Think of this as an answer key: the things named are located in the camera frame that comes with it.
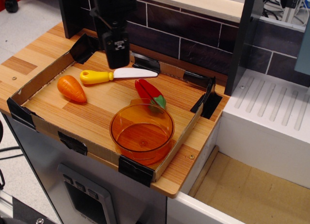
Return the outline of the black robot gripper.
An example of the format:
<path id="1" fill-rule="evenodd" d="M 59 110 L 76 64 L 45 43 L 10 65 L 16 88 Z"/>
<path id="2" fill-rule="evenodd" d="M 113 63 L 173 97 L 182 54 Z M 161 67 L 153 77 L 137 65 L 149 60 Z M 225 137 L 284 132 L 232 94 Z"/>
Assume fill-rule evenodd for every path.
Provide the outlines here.
<path id="1" fill-rule="evenodd" d="M 129 37 L 126 32 L 126 18 L 137 8 L 137 0 L 93 0 L 90 11 L 97 36 L 106 52 L 108 66 L 111 69 L 129 64 Z"/>

